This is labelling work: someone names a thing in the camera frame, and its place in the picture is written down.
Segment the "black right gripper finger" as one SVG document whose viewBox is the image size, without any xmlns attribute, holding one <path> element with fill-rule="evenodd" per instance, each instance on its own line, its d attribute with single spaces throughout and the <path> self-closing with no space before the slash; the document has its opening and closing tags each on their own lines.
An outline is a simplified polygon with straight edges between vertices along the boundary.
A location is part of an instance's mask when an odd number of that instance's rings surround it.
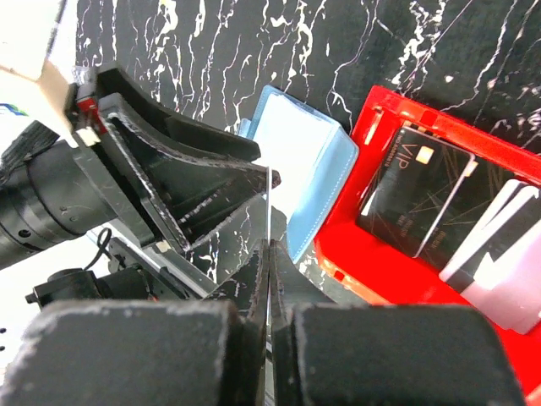
<svg viewBox="0 0 541 406">
<path fill-rule="evenodd" d="M 266 192 L 267 170 L 258 158 L 247 162 L 171 140 L 118 93 L 102 97 L 98 113 L 107 131 L 97 155 L 155 236 L 180 254 L 202 245 Z"/>
<path fill-rule="evenodd" d="M 256 142 L 162 106 L 115 62 L 95 68 L 95 77 L 99 97 L 118 93 L 147 124 L 171 140 L 247 162 L 260 157 L 260 148 Z"/>
</svg>

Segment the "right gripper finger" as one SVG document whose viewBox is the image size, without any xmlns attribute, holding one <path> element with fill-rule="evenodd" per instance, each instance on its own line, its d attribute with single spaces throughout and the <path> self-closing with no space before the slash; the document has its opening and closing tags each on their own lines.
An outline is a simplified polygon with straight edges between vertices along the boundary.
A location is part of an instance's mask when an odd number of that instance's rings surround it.
<svg viewBox="0 0 541 406">
<path fill-rule="evenodd" d="M 27 327 L 4 405 L 261 405 L 269 245 L 238 294 L 203 300 L 64 300 Z"/>
<path fill-rule="evenodd" d="M 279 405 L 523 405 L 493 327 L 460 305 L 339 305 L 269 246 Z"/>
</svg>

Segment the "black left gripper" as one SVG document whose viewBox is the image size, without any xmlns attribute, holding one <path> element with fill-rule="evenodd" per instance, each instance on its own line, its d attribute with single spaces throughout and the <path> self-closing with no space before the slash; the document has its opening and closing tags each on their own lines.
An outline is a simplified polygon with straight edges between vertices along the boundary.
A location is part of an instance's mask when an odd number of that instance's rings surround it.
<svg viewBox="0 0 541 406">
<path fill-rule="evenodd" d="M 1 267 L 118 219 L 144 241 L 152 232 L 95 152 L 71 147 L 34 121 L 1 155 Z"/>
</svg>

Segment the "red plastic card tray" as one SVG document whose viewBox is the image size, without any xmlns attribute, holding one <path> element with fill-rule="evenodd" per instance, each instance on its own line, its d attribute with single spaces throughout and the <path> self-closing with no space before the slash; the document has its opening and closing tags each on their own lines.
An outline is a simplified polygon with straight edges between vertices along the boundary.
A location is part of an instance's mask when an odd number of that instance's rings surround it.
<svg viewBox="0 0 541 406">
<path fill-rule="evenodd" d="M 471 305 L 440 279 L 443 270 L 436 270 L 420 258 L 424 248 L 419 256 L 409 257 L 356 224 L 369 183 L 401 127 L 472 152 L 474 161 L 466 176 L 477 166 L 475 158 L 480 157 L 513 172 L 512 179 L 540 188 L 540 159 L 532 152 L 376 85 L 352 132 L 352 140 L 360 149 L 358 160 L 315 238 L 318 262 L 372 305 Z M 525 335 L 492 323 L 527 400 L 539 403 L 540 322 Z"/>
</svg>

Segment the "blue leather card holder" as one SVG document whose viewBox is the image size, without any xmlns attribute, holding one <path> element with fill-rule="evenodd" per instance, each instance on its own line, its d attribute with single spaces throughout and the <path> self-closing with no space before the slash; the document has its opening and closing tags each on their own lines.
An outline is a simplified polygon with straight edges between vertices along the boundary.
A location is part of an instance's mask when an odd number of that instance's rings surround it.
<svg viewBox="0 0 541 406">
<path fill-rule="evenodd" d="M 267 85 L 238 136 L 254 141 L 281 182 L 270 203 L 286 217 L 287 251 L 299 261 L 335 205 L 359 147 L 334 118 Z"/>
</svg>

